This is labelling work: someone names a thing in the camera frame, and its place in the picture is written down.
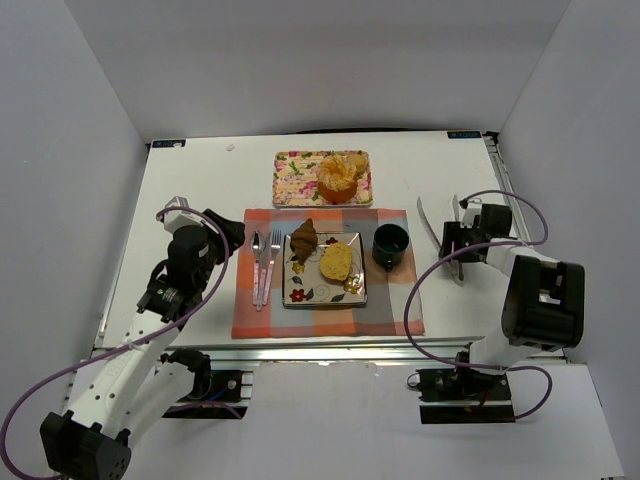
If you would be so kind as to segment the brown chocolate croissant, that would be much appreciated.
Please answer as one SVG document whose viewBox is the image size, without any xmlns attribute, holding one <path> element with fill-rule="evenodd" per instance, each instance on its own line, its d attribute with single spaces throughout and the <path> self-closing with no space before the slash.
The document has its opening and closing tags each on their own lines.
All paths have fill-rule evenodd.
<svg viewBox="0 0 640 480">
<path fill-rule="evenodd" d="M 318 237 L 314 223 L 311 218 L 308 218 L 291 234 L 290 246 L 298 263 L 304 265 L 315 252 L 317 245 Z"/>
</svg>

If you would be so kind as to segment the round yellow sponge cake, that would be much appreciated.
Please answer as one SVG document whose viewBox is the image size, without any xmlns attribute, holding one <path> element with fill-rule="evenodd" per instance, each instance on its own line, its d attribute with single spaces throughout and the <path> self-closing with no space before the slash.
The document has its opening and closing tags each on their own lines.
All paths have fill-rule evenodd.
<svg viewBox="0 0 640 480">
<path fill-rule="evenodd" d="M 320 259 L 320 273 L 331 281 L 345 281 L 351 272 L 352 248 L 343 242 L 328 245 Z"/>
</svg>

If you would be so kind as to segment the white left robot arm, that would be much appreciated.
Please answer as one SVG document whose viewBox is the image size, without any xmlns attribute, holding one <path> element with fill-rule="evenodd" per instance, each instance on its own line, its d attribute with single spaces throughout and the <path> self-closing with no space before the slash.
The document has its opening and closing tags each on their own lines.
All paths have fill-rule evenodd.
<svg viewBox="0 0 640 480">
<path fill-rule="evenodd" d="M 177 206 L 158 219 L 172 236 L 167 256 L 152 270 L 120 347 L 64 413 L 40 426 L 49 467 L 69 479 L 121 478 L 133 446 L 176 402 L 211 395 L 209 356 L 166 349 L 214 291 L 211 274 L 244 244 L 245 226 Z"/>
</svg>

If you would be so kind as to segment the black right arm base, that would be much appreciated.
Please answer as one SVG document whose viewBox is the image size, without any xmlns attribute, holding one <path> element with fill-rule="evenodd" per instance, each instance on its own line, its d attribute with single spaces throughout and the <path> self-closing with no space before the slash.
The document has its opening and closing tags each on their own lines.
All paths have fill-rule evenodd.
<svg viewBox="0 0 640 480">
<path fill-rule="evenodd" d="M 514 423 L 511 390 L 505 375 L 467 368 L 421 369 L 406 381 L 419 394 L 423 425 Z"/>
</svg>

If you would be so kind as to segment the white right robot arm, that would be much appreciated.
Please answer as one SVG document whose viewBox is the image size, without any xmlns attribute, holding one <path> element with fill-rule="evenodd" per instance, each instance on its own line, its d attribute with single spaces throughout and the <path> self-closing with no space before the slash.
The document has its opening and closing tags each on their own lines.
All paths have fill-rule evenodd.
<svg viewBox="0 0 640 480">
<path fill-rule="evenodd" d="M 531 354 L 579 345 L 584 334 L 585 269 L 544 256 L 511 235 L 506 205 L 462 201 L 443 226 L 439 256 L 455 282 L 483 263 L 509 279 L 499 326 L 468 347 L 467 362 L 496 375 Z"/>
</svg>

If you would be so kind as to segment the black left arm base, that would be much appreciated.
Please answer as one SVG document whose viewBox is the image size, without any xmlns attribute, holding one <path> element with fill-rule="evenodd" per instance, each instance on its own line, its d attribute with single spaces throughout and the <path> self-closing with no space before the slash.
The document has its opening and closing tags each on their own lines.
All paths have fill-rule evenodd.
<svg viewBox="0 0 640 480">
<path fill-rule="evenodd" d="M 253 373 L 212 370 L 195 393 L 181 398 L 164 415 L 168 419 L 240 420 L 249 406 Z"/>
</svg>

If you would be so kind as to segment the dark green mug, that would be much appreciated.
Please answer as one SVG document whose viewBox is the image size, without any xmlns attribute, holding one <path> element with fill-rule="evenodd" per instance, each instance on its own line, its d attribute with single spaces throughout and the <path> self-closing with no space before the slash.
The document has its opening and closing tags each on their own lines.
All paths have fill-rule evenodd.
<svg viewBox="0 0 640 480">
<path fill-rule="evenodd" d="M 398 266 L 409 247 L 408 232 L 399 225 L 384 224 L 374 232 L 372 258 L 385 272 Z"/>
</svg>

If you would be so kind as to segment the floral rectangular serving tray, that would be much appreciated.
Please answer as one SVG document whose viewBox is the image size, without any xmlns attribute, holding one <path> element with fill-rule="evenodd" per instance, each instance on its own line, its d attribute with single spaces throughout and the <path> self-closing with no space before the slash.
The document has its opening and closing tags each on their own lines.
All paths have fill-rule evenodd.
<svg viewBox="0 0 640 480">
<path fill-rule="evenodd" d="M 373 202 L 370 162 L 366 171 L 357 175 L 357 191 L 353 198 L 344 204 L 332 204 L 326 201 L 317 187 L 317 170 L 320 162 L 331 155 L 347 156 L 363 154 L 369 161 L 369 155 L 363 150 L 346 151 L 288 151 L 275 155 L 273 173 L 273 204 L 276 207 L 334 207 L 369 206 Z"/>
</svg>

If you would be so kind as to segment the checkered orange blue placemat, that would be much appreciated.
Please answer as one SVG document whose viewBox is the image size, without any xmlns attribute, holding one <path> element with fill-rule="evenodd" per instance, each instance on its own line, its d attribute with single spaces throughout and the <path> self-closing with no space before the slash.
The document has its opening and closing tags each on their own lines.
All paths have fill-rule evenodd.
<svg viewBox="0 0 640 480">
<path fill-rule="evenodd" d="M 238 253 L 236 294 L 231 336 L 234 339 L 400 336 L 425 331 L 421 300 L 409 295 L 416 281 L 414 254 L 408 249 L 402 262 L 387 273 L 372 258 L 373 236 L 384 224 L 409 227 L 407 213 L 393 209 L 248 209 L 246 233 L 281 230 L 286 236 L 311 218 L 316 232 L 358 232 L 362 236 L 367 303 L 360 307 L 287 308 L 283 305 L 283 250 L 277 256 L 268 304 L 252 303 L 254 256 L 245 244 Z"/>
</svg>

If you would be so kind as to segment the floral square ceramic plate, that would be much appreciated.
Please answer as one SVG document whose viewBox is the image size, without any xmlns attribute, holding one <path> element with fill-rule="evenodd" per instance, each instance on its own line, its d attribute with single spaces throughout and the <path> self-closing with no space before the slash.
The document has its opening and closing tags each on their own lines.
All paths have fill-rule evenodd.
<svg viewBox="0 0 640 480">
<path fill-rule="evenodd" d="M 287 308 L 360 307 L 367 303 L 366 272 L 362 236 L 358 232 L 318 232 L 315 250 L 300 264 L 291 235 L 283 250 L 282 299 Z M 326 250 L 335 243 L 351 249 L 351 266 L 344 280 L 326 277 L 320 268 Z"/>
</svg>

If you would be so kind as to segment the orange coconut-crusted bun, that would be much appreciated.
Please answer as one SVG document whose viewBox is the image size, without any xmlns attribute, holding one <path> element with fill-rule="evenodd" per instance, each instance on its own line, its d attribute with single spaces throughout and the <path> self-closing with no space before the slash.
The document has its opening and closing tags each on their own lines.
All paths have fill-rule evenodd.
<svg viewBox="0 0 640 480">
<path fill-rule="evenodd" d="M 356 194 L 357 175 L 356 166 L 344 156 L 327 156 L 318 166 L 318 191 L 329 203 L 344 204 Z"/>
</svg>

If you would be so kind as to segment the small round beige bun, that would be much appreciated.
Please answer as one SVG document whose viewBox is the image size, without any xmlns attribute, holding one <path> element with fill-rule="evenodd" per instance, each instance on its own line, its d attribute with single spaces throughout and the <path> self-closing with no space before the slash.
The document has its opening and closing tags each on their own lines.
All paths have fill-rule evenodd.
<svg viewBox="0 0 640 480">
<path fill-rule="evenodd" d="M 361 153 L 354 153 L 347 156 L 347 160 L 356 168 L 358 175 L 363 174 L 368 167 L 368 159 Z"/>
</svg>

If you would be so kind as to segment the aluminium table frame rail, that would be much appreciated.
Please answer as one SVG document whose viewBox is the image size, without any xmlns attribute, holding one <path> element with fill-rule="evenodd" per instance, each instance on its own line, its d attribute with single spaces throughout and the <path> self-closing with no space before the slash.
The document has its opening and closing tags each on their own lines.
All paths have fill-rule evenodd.
<svg viewBox="0 0 640 480">
<path fill-rule="evenodd" d="M 453 215 L 453 199 L 482 192 L 506 203 L 514 230 L 527 239 L 542 234 L 530 202 L 516 198 L 506 167 L 488 139 L 452 139 L 444 132 L 375 132 L 191 138 L 182 147 L 149 152 L 109 310 L 100 330 L 103 348 L 124 338 L 151 269 L 165 256 L 169 235 L 156 220 L 173 197 L 239 220 L 249 208 L 272 203 L 271 175 L 280 151 L 353 147 L 372 157 L 373 203 L 406 211 L 425 333 L 431 352 L 483 337 L 499 325 L 507 279 L 497 270 L 468 266 L 462 286 L 436 266 L 437 253 L 418 215 L 420 197 L 432 228 Z"/>
</svg>

